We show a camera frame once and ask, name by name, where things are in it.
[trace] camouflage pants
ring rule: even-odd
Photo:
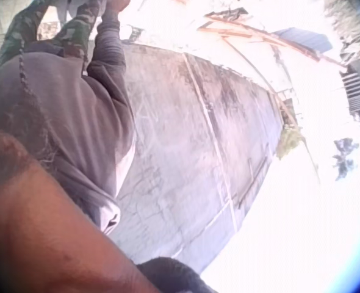
[[[12,20],[0,49],[0,66],[17,56],[20,49],[37,41],[38,27],[51,0],[33,0]],[[89,0],[78,7],[77,15],[52,40],[53,45],[63,48],[65,57],[77,57],[87,63],[88,39],[100,9],[100,0]]]

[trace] sleeve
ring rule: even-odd
[[[107,9],[102,19],[102,23],[97,28],[98,35],[87,73],[106,88],[114,102],[117,101],[130,108],[124,83],[126,60],[119,37],[118,15]]]

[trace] gray wall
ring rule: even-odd
[[[110,237],[137,263],[174,256],[201,272],[257,194],[278,143],[279,111],[264,89],[206,60],[124,50],[138,141]]]

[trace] hand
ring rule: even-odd
[[[106,9],[111,9],[114,12],[122,12],[128,5],[130,0],[107,0]]]

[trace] gray hoodie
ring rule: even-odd
[[[116,15],[103,17],[87,76],[83,60],[38,43],[0,68],[0,130],[47,164],[105,233],[119,222],[115,198],[135,148],[119,28]]]

